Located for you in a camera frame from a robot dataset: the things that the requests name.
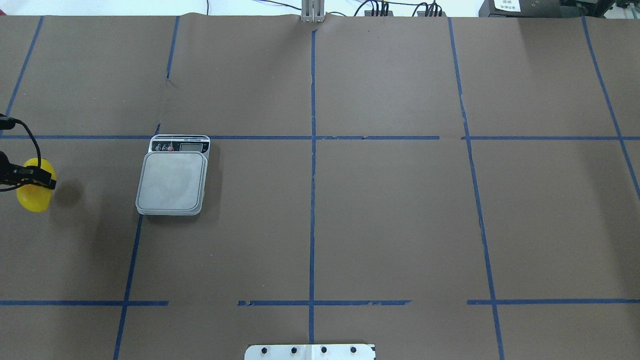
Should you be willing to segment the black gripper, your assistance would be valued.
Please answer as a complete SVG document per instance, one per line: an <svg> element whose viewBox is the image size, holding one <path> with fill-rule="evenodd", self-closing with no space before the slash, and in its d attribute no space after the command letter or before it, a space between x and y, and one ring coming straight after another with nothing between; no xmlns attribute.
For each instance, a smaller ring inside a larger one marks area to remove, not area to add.
<svg viewBox="0 0 640 360"><path fill-rule="evenodd" d="M54 191L57 180L53 174L40 167L15 167L7 155L0 151L1 191L14 191L16 187L35 186Z"/></svg>

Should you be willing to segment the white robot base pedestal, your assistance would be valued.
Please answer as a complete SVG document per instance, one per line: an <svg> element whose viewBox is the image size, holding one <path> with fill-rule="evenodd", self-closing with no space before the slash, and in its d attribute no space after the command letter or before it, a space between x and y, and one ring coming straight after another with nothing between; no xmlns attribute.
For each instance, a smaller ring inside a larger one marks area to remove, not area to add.
<svg viewBox="0 0 640 360"><path fill-rule="evenodd" d="M374 344L256 344L247 347L245 360L375 360Z"/></svg>

